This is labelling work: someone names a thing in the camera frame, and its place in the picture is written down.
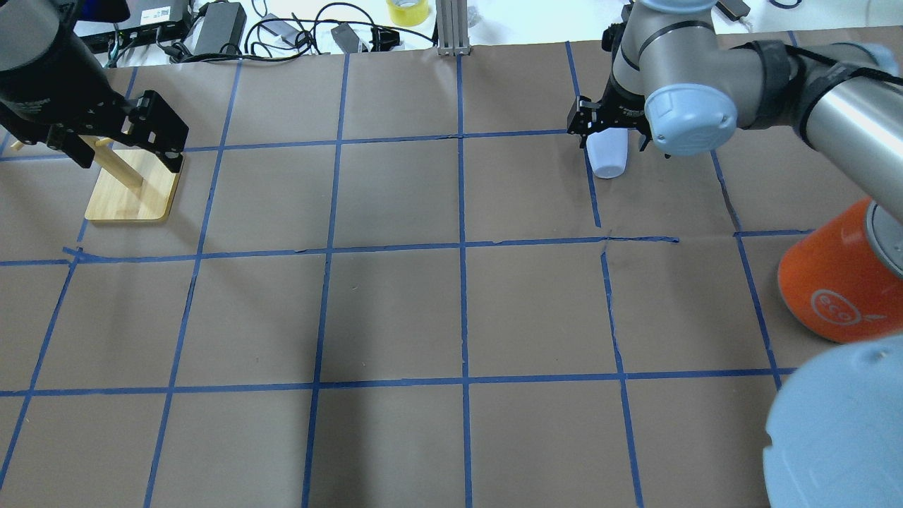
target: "yellow tape roll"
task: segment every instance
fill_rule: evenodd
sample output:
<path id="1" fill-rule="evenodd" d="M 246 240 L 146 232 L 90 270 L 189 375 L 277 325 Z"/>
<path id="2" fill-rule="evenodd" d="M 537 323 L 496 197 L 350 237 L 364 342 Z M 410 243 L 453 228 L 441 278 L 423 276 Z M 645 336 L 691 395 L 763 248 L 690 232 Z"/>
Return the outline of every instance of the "yellow tape roll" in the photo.
<path id="1" fill-rule="evenodd" d="M 416 26 L 430 14 L 430 5 L 426 0 L 386 0 L 386 5 L 392 23 L 398 26 Z"/>

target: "orange cylinder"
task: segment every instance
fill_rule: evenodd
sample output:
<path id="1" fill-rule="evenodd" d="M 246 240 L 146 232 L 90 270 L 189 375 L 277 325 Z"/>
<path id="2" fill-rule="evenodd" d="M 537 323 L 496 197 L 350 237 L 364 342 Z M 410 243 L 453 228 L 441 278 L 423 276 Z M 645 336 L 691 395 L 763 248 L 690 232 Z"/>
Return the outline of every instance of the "orange cylinder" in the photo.
<path id="1" fill-rule="evenodd" d="M 838 343 L 903 332 L 903 268 L 876 240 L 875 210 L 870 198 L 857 202 L 790 248 L 777 269 L 790 312 Z"/>

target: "white background surface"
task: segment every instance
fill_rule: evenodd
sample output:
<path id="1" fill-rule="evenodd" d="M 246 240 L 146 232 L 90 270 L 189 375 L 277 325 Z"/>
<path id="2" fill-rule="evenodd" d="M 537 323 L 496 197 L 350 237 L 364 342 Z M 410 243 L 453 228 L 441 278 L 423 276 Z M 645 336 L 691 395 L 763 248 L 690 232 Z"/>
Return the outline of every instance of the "white background surface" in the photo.
<path id="1" fill-rule="evenodd" d="M 433 34 L 435 1 L 428 0 L 430 15 L 422 24 L 410 27 L 412 30 Z M 886 26 L 903 24 L 903 0 L 803 0 L 795 9 L 779 9 L 768 0 L 746 0 L 751 8 L 748 21 L 754 32 L 779 32 L 785 30 L 814 30 L 859 26 Z M 793 0 L 781 0 L 791 4 Z M 328 2 L 323 0 L 267 0 L 271 13 L 291 17 L 294 12 L 299 18 L 312 19 Z M 204 0 L 195 0 L 197 6 Z M 240 0 L 247 13 L 246 33 L 259 19 L 251 0 Z M 389 19 L 386 0 L 351 0 L 373 16 L 377 24 L 392 24 Z M 601 38 L 602 31 L 609 24 L 620 21 L 621 7 L 626 0 L 470 0 L 475 6 L 480 21 L 470 28 L 470 43 L 479 44 L 529 44 L 540 42 L 588 41 Z M 262 9 L 263 0 L 256 0 Z M 337 6 L 324 13 L 323 18 L 342 21 L 366 21 L 363 14 L 354 9 Z M 745 33 L 748 27 L 732 23 L 713 10 L 712 18 L 718 33 Z M 334 25 L 321 25 L 318 42 L 323 52 L 341 52 L 329 33 Z M 197 33 L 202 22 L 195 28 Z M 368 28 L 355 27 L 364 40 L 369 40 Z M 276 42 L 268 33 L 264 42 Z M 430 43 L 416 36 L 402 33 L 400 49 L 424 49 Z M 99 55 L 106 61 L 106 55 Z M 120 61 L 120 66 L 166 63 L 163 53 L 156 47 L 144 47 L 129 52 Z"/>

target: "wooden base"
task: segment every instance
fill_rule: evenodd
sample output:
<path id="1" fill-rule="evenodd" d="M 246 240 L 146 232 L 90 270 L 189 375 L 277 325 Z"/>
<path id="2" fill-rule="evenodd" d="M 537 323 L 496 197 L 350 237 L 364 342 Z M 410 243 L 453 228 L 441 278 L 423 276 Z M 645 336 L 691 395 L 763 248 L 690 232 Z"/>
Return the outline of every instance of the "wooden base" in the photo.
<path id="1" fill-rule="evenodd" d="M 169 216 L 179 174 L 170 173 L 154 154 L 144 150 L 114 150 L 144 181 L 126 187 L 101 169 L 85 219 L 103 222 L 154 222 Z"/>

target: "light blue joint cap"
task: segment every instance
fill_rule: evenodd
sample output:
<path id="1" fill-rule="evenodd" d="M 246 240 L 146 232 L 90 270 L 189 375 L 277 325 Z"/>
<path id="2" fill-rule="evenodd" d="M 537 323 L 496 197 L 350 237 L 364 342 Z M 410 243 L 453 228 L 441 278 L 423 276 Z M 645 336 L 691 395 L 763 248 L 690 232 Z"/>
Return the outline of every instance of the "light blue joint cap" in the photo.
<path id="1" fill-rule="evenodd" d="M 696 14 L 711 11 L 718 0 L 639 0 L 642 5 L 665 14 Z"/>
<path id="2" fill-rule="evenodd" d="M 724 92 L 697 83 L 662 87 L 646 99 L 652 141 L 670 155 L 696 155 L 727 142 L 737 106 Z"/>
<path id="3" fill-rule="evenodd" d="M 880 67 L 882 71 L 885 71 L 892 76 L 899 77 L 900 66 L 897 63 L 894 52 L 890 48 L 872 42 L 850 42 L 850 44 L 859 46 L 868 52 L 869 55 L 871 55 L 871 58 L 878 63 L 878 67 Z"/>
<path id="4" fill-rule="evenodd" d="M 903 335 L 834 347 L 777 394 L 763 452 L 773 508 L 903 506 Z"/>

